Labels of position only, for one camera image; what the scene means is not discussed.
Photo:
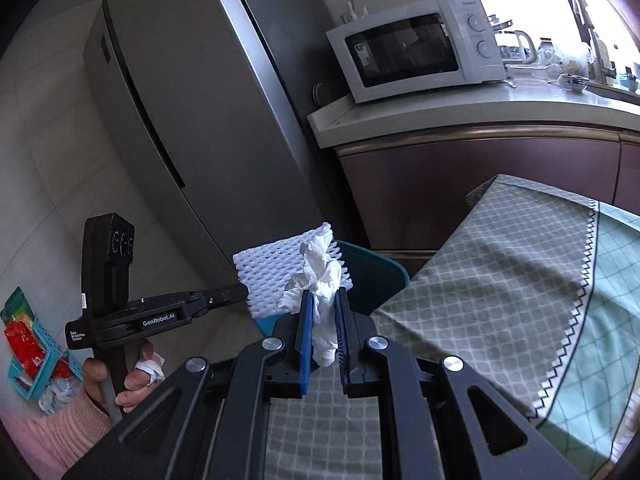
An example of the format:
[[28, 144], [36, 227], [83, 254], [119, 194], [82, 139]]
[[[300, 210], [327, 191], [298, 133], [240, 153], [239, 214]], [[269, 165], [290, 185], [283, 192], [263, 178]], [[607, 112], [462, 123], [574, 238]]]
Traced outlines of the left hand with bandage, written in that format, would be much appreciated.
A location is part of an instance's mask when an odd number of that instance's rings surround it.
[[[145, 340], [140, 347], [141, 361], [153, 361], [159, 367], [163, 366], [163, 358], [155, 352], [151, 341]], [[85, 359], [82, 364], [82, 377], [84, 378], [84, 388], [91, 402], [102, 412], [107, 414], [108, 405], [104, 400], [101, 385], [106, 382], [108, 369], [106, 365], [93, 358]], [[159, 385], [159, 382], [152, 382], [152, 376], [145, 370], [134, 368], [126, 376], [125, 390], [119, 393], [114, 402], [125, 413], [132, 412], [147, 396], [149, 396]]]

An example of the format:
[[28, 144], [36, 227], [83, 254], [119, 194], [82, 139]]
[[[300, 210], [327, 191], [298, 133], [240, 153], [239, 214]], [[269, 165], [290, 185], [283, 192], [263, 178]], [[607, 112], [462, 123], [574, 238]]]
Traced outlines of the pink sleeved left forearm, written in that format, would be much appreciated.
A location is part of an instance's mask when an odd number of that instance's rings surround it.
[[1, 421], [39, 479], [61, 479], [112, 429], [104, 407], [85, 390], [53, 415], [2, 414]]

